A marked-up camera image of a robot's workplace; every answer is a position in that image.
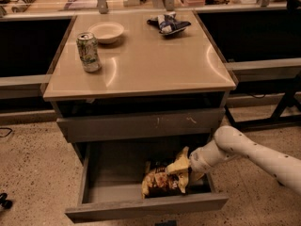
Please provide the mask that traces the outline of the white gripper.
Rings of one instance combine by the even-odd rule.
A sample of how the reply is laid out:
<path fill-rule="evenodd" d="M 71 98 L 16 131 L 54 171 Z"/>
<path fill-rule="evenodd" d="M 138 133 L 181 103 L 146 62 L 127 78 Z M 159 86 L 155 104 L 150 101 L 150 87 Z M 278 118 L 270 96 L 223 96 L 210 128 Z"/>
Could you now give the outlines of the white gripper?
<path fill-rule="evenodd" d="M 198 147 L 190 153 L 189 159 L 186 156 L 177 158 L 166 167 L 166 174 L 177 174 L 187 171 L 191 167 L 189 183 L 192 184 L 200 180 L 204 174 L 220 163 L 231 160 L 234 157 L 220 149 L 214 140 L 203 147 Z"/>

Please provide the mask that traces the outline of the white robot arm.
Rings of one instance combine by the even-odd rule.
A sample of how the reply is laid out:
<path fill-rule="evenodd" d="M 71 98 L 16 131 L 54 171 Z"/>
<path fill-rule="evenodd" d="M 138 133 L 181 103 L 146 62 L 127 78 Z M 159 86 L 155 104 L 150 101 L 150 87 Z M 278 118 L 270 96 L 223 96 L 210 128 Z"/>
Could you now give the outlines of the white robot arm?
<path fill-rule="evenodd" d="M 199 177 L 214 166 L 240 155 L 301 194 L 300 159 L 262 146 L 232 126 L 219 127 L 209 143 L 191 153 L 188 151 L 188 147 L 182 149 L 175 161 L 166 167 L 166 174 L 186 173 L 191 169 Z"/>

